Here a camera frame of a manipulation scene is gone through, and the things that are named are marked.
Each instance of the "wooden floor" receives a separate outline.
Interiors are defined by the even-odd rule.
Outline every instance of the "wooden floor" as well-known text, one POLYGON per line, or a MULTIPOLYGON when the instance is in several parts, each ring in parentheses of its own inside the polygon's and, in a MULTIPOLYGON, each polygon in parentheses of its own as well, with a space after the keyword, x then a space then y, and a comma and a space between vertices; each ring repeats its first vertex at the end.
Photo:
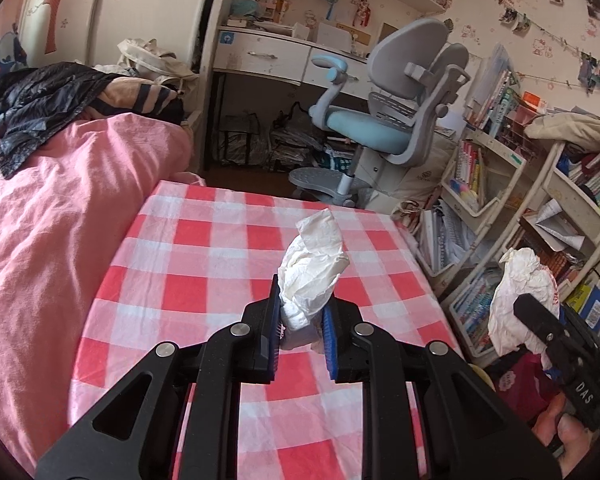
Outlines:
POLYGON ((286 173, 273 173, 262 168, 213 164, 203 176, 206 184, 210 187, 283 198, 291 198, 291 194, 296 188, 289 182, 286 173))

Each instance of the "black puffer jacket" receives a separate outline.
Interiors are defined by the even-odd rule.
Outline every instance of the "black puffer jacket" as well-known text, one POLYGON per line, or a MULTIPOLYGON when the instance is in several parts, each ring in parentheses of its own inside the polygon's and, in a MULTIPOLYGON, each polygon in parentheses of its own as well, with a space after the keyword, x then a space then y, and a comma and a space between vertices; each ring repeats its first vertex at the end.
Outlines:
POLYGON ((38 147, 68 126, 117 74, 79 63, 26 68, 0 78, 0 172, 11 178, 38 147))

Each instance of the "checkered tablecloth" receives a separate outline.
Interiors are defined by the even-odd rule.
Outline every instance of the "checkered tablecloth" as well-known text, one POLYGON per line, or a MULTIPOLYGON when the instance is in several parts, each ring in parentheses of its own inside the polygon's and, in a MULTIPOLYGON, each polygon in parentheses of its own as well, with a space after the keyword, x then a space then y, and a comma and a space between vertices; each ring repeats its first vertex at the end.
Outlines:
MULTIPOLYGON (((161 182, 102 282, 82 334, 70 392, 74 423, 153 346, 205 341, 269 294, 299 219, 324 208, 161 182)), ((426 279, 388 216, 331 207, 350 266, 335 293, 396 339, 458 348, 426 279)), ((362 390, 329 380, 324 356, 281 352, 276 380, 245 384, 240 479, 355 479, 362 460, 362 390)), ((416 442, 421 470, 424 450, 416 442)))

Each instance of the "metal screw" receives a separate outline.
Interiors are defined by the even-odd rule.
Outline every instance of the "metal screw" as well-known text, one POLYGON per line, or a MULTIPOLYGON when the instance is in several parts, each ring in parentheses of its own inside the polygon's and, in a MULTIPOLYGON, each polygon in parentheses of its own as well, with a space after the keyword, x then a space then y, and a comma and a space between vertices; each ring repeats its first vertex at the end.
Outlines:
POLYGON ((246 323, 236 323, 231 327, 231 333, 236 336, 247 335, 251 330, 251 327, 246 323))
POLYGON ((372 335, 374 332, 374 327, 369 325, 369 323, 358 323, 355 327, 353 327, 356 334, 358 335, 372 335))
POLYGON ((173 343, 160 343, 155 348, 155 354, 158 357, 169 357, 176 351, 176 347, 173 343))
POLYGON ((449 346, 442 341, 434 341, 430 343, 429 351, 433 355, 446 355, 449 352, 449 346))

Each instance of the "blue sticker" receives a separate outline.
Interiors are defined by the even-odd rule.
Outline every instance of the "blue sticker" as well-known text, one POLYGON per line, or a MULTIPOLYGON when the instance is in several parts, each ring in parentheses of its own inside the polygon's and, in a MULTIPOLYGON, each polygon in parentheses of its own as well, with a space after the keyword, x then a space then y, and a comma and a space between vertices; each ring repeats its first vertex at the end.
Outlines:
POLYGON ((220 31, 220 44, 231 45, 234 42, 234 34, 232 32, 220 31))

